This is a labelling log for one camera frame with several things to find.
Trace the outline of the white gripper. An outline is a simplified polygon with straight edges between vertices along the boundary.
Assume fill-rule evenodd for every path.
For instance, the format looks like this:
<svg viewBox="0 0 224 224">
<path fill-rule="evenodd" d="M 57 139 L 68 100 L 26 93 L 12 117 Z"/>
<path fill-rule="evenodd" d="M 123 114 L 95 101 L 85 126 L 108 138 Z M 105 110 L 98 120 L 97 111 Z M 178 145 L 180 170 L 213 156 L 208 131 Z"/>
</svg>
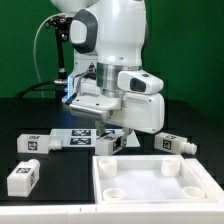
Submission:
<svg viewBox="0 0 224 224">
<path fill-rule="evenodd" d="M 73 115 L 96 121 L 99 137 L 107 134 L 104 123 L 123 127 L 122 148 L 133 129 L 154 134 L 164 124 L 165 104 L 160 93 L 123 92 L 120 97 L 108 97 L 96 85 L 82 83 L 69 106 Z"/>
</svg>

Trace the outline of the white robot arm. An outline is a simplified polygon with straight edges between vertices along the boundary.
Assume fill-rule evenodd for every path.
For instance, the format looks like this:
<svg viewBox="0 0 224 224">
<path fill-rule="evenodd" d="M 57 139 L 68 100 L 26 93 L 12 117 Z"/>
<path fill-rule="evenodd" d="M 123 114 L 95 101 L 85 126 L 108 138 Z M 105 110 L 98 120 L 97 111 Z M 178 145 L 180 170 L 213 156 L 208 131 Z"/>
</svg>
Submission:
<svg viewBox="0 0 224 224">
<path fill-rule="evenodd" d="M 50 0 L 72 18 L 70 42 L 97 59 L 96 83 L 78 81 L 67 99 L 72 114 L 95 120 L 98 148 L 123 148 L 134 130 L 156 133 L 164 123 L 163 81 L 142 69 L 147 42 L 144 0 Z"/>
</svg>

